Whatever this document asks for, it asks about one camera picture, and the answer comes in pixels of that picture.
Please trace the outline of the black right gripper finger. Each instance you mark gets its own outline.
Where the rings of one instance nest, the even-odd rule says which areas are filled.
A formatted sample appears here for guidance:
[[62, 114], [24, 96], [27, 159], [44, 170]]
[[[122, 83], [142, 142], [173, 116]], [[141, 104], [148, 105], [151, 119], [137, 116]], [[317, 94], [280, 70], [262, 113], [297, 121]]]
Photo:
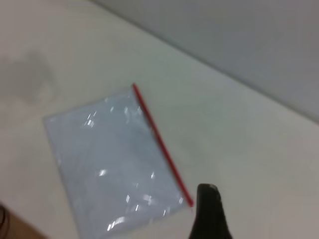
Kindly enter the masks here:
[[190, 239], [232, 239], [228, 228], [221, 195], [213, 184], [197, 187], [196, 216]]

